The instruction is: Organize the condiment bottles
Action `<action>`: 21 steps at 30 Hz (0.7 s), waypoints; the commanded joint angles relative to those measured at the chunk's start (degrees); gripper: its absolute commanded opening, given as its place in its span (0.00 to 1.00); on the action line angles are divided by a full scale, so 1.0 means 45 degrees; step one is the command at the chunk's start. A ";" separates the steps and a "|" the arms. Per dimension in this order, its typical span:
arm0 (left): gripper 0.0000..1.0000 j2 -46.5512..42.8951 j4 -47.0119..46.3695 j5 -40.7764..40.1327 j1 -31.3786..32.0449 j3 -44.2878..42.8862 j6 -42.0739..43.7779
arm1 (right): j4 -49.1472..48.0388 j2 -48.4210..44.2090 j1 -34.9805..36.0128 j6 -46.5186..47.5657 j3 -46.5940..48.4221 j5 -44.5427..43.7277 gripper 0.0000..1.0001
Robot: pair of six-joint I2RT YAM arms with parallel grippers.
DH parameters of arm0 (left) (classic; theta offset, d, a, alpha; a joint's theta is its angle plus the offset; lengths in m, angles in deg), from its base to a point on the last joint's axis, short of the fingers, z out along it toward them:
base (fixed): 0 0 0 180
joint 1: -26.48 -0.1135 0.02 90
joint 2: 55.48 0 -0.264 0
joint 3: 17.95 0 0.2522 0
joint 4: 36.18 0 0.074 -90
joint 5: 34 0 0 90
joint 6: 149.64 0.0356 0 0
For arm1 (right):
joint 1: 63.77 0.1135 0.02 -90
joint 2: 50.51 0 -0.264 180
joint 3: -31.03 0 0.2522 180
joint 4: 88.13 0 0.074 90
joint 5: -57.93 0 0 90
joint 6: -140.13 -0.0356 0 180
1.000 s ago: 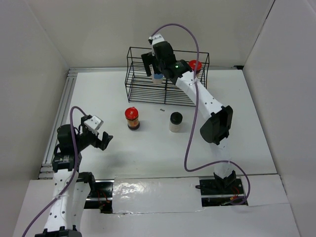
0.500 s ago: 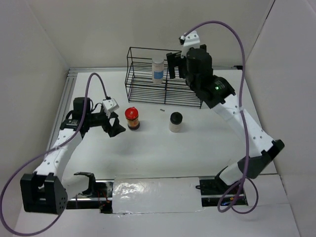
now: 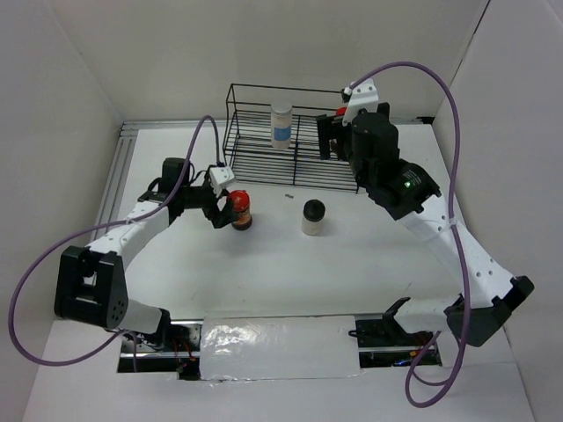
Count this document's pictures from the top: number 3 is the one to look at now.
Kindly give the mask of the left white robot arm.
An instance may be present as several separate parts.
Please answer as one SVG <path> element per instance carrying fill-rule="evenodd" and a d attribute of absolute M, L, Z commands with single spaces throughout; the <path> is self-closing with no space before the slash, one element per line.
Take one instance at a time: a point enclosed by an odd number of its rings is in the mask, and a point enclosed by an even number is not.
<path fill-rule="evenodd" d="M 197 186 L 190 167 L 182 158 L 165 159 L 160 177 L 138 198 L 124 223 L 85 247 L 70 246 L 62 253 L 54 304 L 58 317 L 128 331 L 155 351 L 170 346 L 174 330 L 169 311 L 129 298 L 128 266 L 188 209 L 200 209 L 216 229 L 237 218 L 232 200 L 218 205 L 235 181 L 232 169 L 210 165 Z"/>

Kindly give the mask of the silver-lid white shaker bottle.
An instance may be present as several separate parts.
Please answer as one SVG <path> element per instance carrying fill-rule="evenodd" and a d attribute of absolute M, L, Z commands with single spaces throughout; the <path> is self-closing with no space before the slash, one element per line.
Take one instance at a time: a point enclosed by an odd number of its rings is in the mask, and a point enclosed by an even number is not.
<path fill-rule="evenodd" d="M 270 108 L 271 145 L 274 149 L 287 149 L 291 142 L 292 105 L 276 102 Z"/>

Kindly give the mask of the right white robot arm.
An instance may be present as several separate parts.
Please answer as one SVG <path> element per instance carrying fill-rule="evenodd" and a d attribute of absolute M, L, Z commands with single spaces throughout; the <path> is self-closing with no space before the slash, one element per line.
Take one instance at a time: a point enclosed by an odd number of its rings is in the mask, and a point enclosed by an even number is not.
<path fill-rule="evenodd" d="M 470 286 L 457 296 L 405 297 L 384 313 L 384 335 L 402 345 L 420 331 L 449 331 L 469 346 L 484 345 L 532 293 L 526 276 L 500 266 L 467 228 L 449 215 L 438 184 L 418 164 L 400 157 L 389 106 L 361 110 L 349 123 L 340 114 L 316 118 L 323 159 L 345 161 L 369 198 L 418 237 L 455 280 Z"/>

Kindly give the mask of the black-cap white bottle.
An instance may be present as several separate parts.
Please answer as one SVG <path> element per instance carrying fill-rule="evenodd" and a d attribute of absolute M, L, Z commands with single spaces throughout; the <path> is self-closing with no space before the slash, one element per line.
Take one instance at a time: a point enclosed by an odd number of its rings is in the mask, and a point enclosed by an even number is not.
<path fill-rule="evenodd" d="M 316 236 L 324 227 L 325 204 L 321 200 L 307 200 L 303 205 L 302 232 L 307 236 Z"/>

